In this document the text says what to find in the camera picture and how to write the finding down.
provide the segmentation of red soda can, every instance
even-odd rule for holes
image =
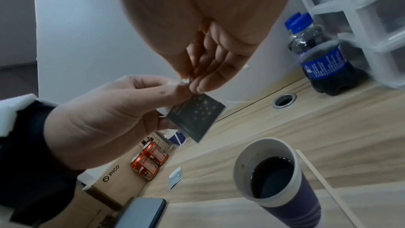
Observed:
[[[148,181],[152,180],[156,176],[157,172],[159,172],[159,166],[146,157],[143,153],[138,153],[134,158],[132,158],[130,165],[135,172]]]
[[[150,140],[148,143],[145,144],[145,146],[142,147],[142,152],[143,154],[145,154],[145,156],[153,160],[159,166],[163,165],[169,158],[169,155],[165,153],[162,148],[152,140]]]

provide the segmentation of metal ring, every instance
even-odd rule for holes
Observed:
[[[293,102],[295,102],[296,98],[297,98],[296,94],[281,95],[277,99],[274,100],[273,108],[281,109],[281,108],[290,106]]]

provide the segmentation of black sleeve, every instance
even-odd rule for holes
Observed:
[[[0,205],[14,209],[11,221],[34,225],[57,216],[73,199],[83,172],[63,166],[47,147],[43,128],[52,110],[35,101],[0,138]]]

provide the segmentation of wooden desk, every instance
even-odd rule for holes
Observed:
[[[273,109],[292,92],[297,100]],[[302,79],[221,120],[199,144],[177,149],[142,197],[169,202],[162,227],[266,227],[273,217],[243,198],[232,181],[240,151],[263,137],[300,149],[368,228],[405,223],[405,92],[367,81],[339,96],[315,92]],[[168,189],[181,166],[183,179]],[[301,163],[320,198],[325,227],[352,227]],[[283,227],[276,220],[274,227]]]

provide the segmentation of paper cup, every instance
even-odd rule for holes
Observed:
[[[254,198],[251,176],[255,167],[270,157],[284,157],[294,162],[294,172],[287,186],[269,198]],[[314,228],[321,219],[321,205],[300,169],[293,149],[275,138],[263,138],[248,145],[239,154],[233,169],[237,190],[290,228]]]
[[[180,130],[172,130],[165,135],[165,138],[171,141],[177,146],[181,146],[186,141],[186,137],[180,132]]]

